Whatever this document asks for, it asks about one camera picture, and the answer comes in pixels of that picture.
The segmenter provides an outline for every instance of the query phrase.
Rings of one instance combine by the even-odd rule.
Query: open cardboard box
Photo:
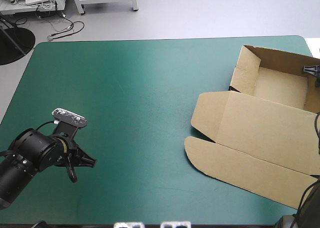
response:
[[[316,78],[320,60],[242,46],[230,91],[200,94],[191,124],[213,142],[185,140],[192,164],[214,178],[297,208],[320,174]]]

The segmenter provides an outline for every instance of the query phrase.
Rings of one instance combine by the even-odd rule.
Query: gray floor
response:
[[[81,16],[73,0],[67,0],[67,18],[85,22],[85,29],[61,41],[300,35],[311,38],[308,42],[312,43],[313,53],[319,52],[319,40],[312,39],[320,37],[319,0],[138,0],[138,3],[138,12],[132,11],[130,3],[88,5],[86,15]],[[56,29],[68,26],[57,17],[49,20]],[[28,15],[24,27],[34,32],[37,43],[46,42],[47,36],[55,32],[34,14]],[[30,56],[0,66],[0,120]]]

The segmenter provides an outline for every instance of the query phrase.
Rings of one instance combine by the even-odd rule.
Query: wire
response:
[[[318,148],[319,148],[319,154],[320,154],[320,131],[318,130],[318,119],[320,116],[320,112],[316,114],[316,117],[314,119],[314,128],[316,135],[318,136],[319,142],[318,142]]]
[[[0,156],[7,156],[7,155],[12,155],[15,152],[13,152],[12,150],[5,150],[5,151],[1,151],[0,152]]]
[[[6,25],[6,27],[9,29],[10,27],[8,26],[8,24],[5,23],[5,21],[3,21],[2,19],[0,19],[0,22],[2,22],[4,25]]]
[[[74,35],[74,34],[79,33],[80,31],[82,31],[82,30],[85,28],[84,22],[82,22],[82,21],[75,21],[75,22],[72,23],[72,29],[73,29],[73,25],[76,24],[76,23],[81,23],[81,24],[82,24],[82,27],[81,27],[78,31],[73,32],[73,33],[71,33],[71,34],[62,35],[62,36],[59,36],[59,37],[56,37],[56,38],[51,38],[51,37],[52,37],[52,36],[55,36],[55,35],[58,35],[58,34],[62,34],[62,33],[68,32],[68,31],[70,31],[70,30],[66,30],[66,31],[63,31],[63,32],[60,32],[60,33],[56,33],[56,34],[51,34],[51,35],[49,35],[50,38],[48,37],[49,41],[52,41],[52,40],[55,40],[55,39],[61,39],[61,38],[68,37],[68,36],[72,36],[72,35]]]
[[[48,122],[46,122],[46,123],[43,123],[42,125],[40,125],[36,130],[39,130],[41,127],[43,127],[43,126],[45,126],[45,125],[47,125],[47,124],[51,124],[51,123],[54,123],[55,121],[54,120],[52,120],[52,121],[48,121]]]
[[[62,31],[64,31],[64,30],[67,30],[67,29],[69,30],[69,29],[71,29],[71,25],[69,25],[68,27],[66,27],[66,28],[64,28],[64,29],[57,30],[57,29],[54,27],[54,25],[52,24],[52,22],[50,22],[49,20],[46,20],[46,19],[41,19],[41,20],[44,21],[43,23],[49,23],[56,32],[62,32]]]
[[[84,22],[82,22],[82,21],[75,21],[75,22],[73,22],[73,21],[71,21],[71,20],[69,20],[69,19],[67,19],[65,16],[61,16],[61,15],[59,15],[59,13],[58,13],[58,11],[57,11],[57,3],[55,4],[55,14],[58,16],[58,17],[60,17],[60,18],[62,18],[62,19],[64,19],[64,20],[67,20],[69,23],[70,23],[70,26],[66,29],[66,30],[64,30],[64,31],[61,31],[61,32],[58,32],[58,33],[55,33],[55,34],[50,34],[50,35],[48,35],[48,41],[49,42],[51,42],[51,41],[53,41],[53,40],[56,40],[56,39],[61,39],[61,38],[64,38],[64,37],[68,37],[68,36],[72,36],[72,35],[74,35],[74,34],[77,34],[77,33],[79,33],[80,31],[82,31],[84,28],[85,28],[85,24],[84,24]],[[74,26],[75,26],[75,24],[76,23],[81,23],[82,24],[82,27],[78,30],[78,31],[74,31]],[[56,36],[56,35],[61,35],[61,34],[64,34],[64,33],[66,33],[66,32],[70,32],[70,31],[73,31],[73,33],[69,33],[69,34],[65,34],[65,35],[62,35],[62,36],[58,36],[58,37],[54,37],[54,36]]]
[[[318,113],[316,114],[316,117],[314,118],[314,129],[315,129],[316,135],[318,136],[318,140],[319,140],[319,141],[318,141],[318,143],[319,143],[318,148],[319,148],[319,154],[320,154],[320,130],[318,129],[318,119],[319,119],[319,116],[320,116],[320,112],[318,112]],[[294,215],[294,219],[293,219],[293,221],[292,221],[292,223],[291,223],[291,225],[290,225],[290,228],[293,228],[293,226],[295,225],[295,223],[298,222],[302,207],[310,200],[310,197],[307,197],[307,198],[305,199],[305,196],[306,196],[307,192],[308,192],[311,188],[315,187],[315,186],[316,186],[317,184],[319,184],[319,183],[320,183],[320,179],[318,179],[316,182],[314,182],[314,183],[312,183],[311,185],[309,185],[309,186],[305,189],[305,191],[303,192],[302,197],[301,197],[300,202],[299,202],[298,209],[296,210],[296,214]]]

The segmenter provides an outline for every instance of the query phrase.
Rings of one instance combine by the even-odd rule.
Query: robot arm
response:
[[[96,160],[88,156],[74,141],[78,129],[87,120],[70,111],[57,108],[52,112],[57,127],[52,135],[27,129],[10,145],[0,164],[0,209],[9,207],[25,186],[49,166],[64,166],[72,182],[77,181],[75,166],[94,167]]]

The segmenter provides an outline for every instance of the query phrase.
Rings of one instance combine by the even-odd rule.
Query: green table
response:
[[[39,173],[0,222],[272,224],[294,213],[203,175],[185,154],[184,139],[200,136],[190,125],[198,95],[228,89],[242,44],[310,55],[297,36],[39,44],[0,125],[1,149],[62,107],[88,119],[75,139],[98,163],[76,168],[76,184],[64,168]]]

